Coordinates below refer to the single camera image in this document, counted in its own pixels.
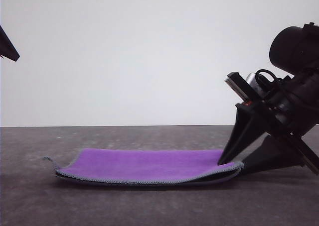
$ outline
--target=microfiber cloth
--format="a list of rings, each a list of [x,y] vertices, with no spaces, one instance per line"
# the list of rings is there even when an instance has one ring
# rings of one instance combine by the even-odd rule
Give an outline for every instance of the microfiber cloth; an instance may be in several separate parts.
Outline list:
[[[217,165],[222,150],[83,149],[66,167],[53,162],[56,176],[78,183],[175,185],[220,183],[240,172],[242,162]]]

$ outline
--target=black object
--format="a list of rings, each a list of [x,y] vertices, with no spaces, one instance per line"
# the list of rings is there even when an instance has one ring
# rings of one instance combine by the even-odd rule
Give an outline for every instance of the black object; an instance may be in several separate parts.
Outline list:
[[[0,26],[0,55],[7,57],[13,61],[17,61],[20,55],[14,48],[8,36],[5,34],[4,30]]]
[[[307,165],[319,174],[319,157],[302,136],[319,123],[319,26],[289,27],[273,41],[270,61],[294,77],[277,78],[261,69],[245,81],[230,73],[226,82],[243,99],[230,139],[218,162],[232,160],[263,133],[262,145],[243,160],[242,174]],[[261,73],[274,79],[267,80]]]

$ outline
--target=purple cloth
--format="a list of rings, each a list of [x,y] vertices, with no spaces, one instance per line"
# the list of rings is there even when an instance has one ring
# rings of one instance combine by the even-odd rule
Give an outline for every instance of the purple cloth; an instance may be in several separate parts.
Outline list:
[[[217,165],[221,153],[222,150],[87,148],[70,165],[63,168],[55,165],[55,171],[59,175],[79,180],[126,184],[176,184],[222,172],[239,173],[243,167],[241,162]]]

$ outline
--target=white backdrop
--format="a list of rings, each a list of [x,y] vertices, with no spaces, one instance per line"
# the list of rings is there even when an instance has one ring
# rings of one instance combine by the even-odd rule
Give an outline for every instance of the white backdrop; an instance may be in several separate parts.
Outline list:
[[[224,83],[269,61],[318,0],[1,0],[2,126],[233,124]]]

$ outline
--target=gray table surface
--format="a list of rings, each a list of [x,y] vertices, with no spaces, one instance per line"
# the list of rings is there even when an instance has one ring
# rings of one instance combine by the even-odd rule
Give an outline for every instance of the gray table surface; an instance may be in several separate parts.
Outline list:
[[[70,184],[54,176],[86,147],[223,148],[231,126],[14,127],[1,129],[3,226],[313,226],[319,178],[307,167],[241,176],[209,187],[130,189]],[[319,127],[304,140],[319,152]],[[249,154],[261,140],[238,159]]]

